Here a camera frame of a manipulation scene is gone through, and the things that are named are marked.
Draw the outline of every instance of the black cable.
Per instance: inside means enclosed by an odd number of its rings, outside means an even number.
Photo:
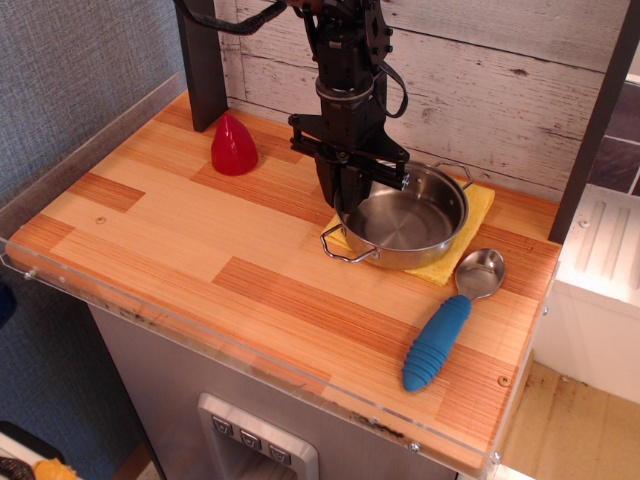
[[[224,33],[231,33],[233,35],[252,35],[256,33],[262,25],[276,18],[287,8],[287,4],[285,2],[277,1],[253,17],[249,17],[240,23],[231,23],[208,15],[194,13],[189,10],[187,5],[184,3],[184,0],[173,1],[178,10],[180,10],[180,13],[192,22]]]
[[[402,88],[402,103],[400,104],[400,108],[396,113],[389,113],[389,110],[387,110],[387,107],[384,105],[380,97],[376,95],[375,98],[378,101],[378,104],[380,105],[382,110],[384,110],[384,113],[387,117],[400,118],[402,115],[404,115],[404,112],[407,110],[407,106],[409,105],[409,93],[407,92],[407,87],[404,84],[402,77],[398,74],[398,72],[396,72],[393,68],[391,68],[391,66],[388,63],[382,62],[380,64],[380,70],[382,70],[389,77],[395,80],[398,85],[400,85],[400,87]]]

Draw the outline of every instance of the red plastic object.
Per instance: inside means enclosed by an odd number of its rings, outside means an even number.
[[[211,144],[211,163],[223,175],[242,175],[258,164],[258,150],[239,120],[225,113]]]

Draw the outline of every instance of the silver spoon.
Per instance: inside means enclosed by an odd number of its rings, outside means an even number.
[[[477,250],[460,263],[456,272],[458,295],[440,306],[407,354],[402,368],[405,390],[415,392],[431,382],[471,314],[471,301],[493,294],[503,278],[504,259],[496,250]]]

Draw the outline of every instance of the white wooden wall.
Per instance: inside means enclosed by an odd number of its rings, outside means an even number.
[[[215,0],[242,20],[263,0]],[[387,133],[412,159],[560,200],[629,0],[383,0],[387,62],[407,84]],[[229,105],[286,123],[320,113],[303,21],[292,9],[248,37],[220,35]],[[400,90],[390,80],[389,110]]]

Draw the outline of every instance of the stainless steel pan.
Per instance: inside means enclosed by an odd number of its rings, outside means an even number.
[[[439,170],[440,165],[463,168],[469,180],[460,186]],[[371,195],[351,214],[341,209],[340,193],[335,208],[341,224],[321,235],[327,255],[349,263],[366,260],[382,268],[420,268],[442,257],[467,221],[469,205],[464,190],[473,183],[469,169],[440,162],[428,166],[408,162],[409,184],[403,191],[374,183]],[[326,237],[342,228],[355,257],[329,250]]]

